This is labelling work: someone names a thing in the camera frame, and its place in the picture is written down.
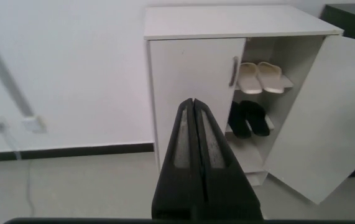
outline wall outlet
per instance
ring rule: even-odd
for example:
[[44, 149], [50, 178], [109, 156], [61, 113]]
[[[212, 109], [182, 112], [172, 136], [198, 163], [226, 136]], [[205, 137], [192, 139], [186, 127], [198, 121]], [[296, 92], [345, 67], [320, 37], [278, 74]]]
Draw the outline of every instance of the wall outlet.
[[24, 118], [22, 121], [25, 129], [33, 133], [45, 133], [46, 127], [39, 116]]

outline white wall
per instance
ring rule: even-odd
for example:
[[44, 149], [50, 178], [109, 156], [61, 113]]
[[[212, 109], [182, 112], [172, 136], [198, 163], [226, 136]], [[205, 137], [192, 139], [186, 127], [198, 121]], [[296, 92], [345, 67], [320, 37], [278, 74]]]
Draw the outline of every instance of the white wall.
[[152, 142], [146, 6], [282, 3], [318, 16], [331, 2], [355, 0], [0, 0], [0, 55], [47, 133], [25, 131], [1, 84], [0, 116], [22, 150]]

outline electrical cable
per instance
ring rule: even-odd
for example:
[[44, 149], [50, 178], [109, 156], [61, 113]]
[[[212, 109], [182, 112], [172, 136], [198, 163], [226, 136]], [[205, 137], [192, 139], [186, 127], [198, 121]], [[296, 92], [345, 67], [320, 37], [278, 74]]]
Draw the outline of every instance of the electrical cable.
[[[5, 123], [0, 122], [0, 134], [4, 139], [4, 142], [12, 149], [12, 151], [16, 155], [16, 159], [18, 161], [21, 161], [22, 160], [20, 154], [21, 148], [18, 146], [19, 144], [16, 141], [16, 139], [14, 139], [14, 137], [9, 134], [9, 131], [7, 130], [7, 126]], [[31, 164], [32, 164], [32, 160], [28, 162], [28, 166], [27, 166], [27, 182], [25, 186], [25, 199], [27, 200], [29, 210], [30, 210], [29, 216], [32, 218], [35, 216], [35, 207], [31, 199], [31, 181], [30, 181]]]

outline floor tile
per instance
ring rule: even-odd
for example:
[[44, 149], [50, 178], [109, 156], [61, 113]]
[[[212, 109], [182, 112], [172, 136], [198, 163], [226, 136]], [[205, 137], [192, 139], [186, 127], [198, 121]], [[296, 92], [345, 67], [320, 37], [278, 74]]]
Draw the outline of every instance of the floor tile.
[[0, 162], [0, 224], [15, 217], [29, 216], [26, 201], [28, 163]]
[[344, 181], [319, 205], [271, 175], [254, 190], [268, 219], [355, 220], [355, 178]]
[[157, 179], [153, 152], [37, 159], [35, 217], [150, 218]]

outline cabinet top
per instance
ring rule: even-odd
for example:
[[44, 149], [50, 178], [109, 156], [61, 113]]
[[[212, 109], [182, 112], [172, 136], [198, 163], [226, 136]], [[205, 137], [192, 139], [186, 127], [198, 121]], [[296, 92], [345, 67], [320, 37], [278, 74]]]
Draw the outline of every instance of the cabinet top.
[[343, 30], [292, 6], [145, 9], [145, 40], [333, 35]]

